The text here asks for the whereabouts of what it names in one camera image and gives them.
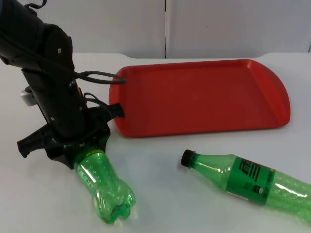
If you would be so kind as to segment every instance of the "bottle label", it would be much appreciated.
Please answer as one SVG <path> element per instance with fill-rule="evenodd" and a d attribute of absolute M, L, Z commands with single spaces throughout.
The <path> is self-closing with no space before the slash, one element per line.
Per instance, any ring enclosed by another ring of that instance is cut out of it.
<path fill-rule="evenodd" d="M 237 157 L 231 168 L 227 192 L 265 204 L 275 170 Z"/>

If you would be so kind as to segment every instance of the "green plastic bottle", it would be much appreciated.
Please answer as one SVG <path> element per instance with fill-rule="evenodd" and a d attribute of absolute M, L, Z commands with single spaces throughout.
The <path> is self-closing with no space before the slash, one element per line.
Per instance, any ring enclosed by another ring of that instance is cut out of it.
<path fill-rule="evenodd" d="M 302 217 L 311 223 L 311 185 L 233 154 L 200 155 L 186 150 L 181 164 L 221 190 Z"/>
<path fill-rule="evenodd" d="M 106 223 L 127 218 L 135 204 L 132 189 L 116 175 L 100 147 L 85 147 L 76 156 L 74 168 L 92 195 L 97 215 Z"/>

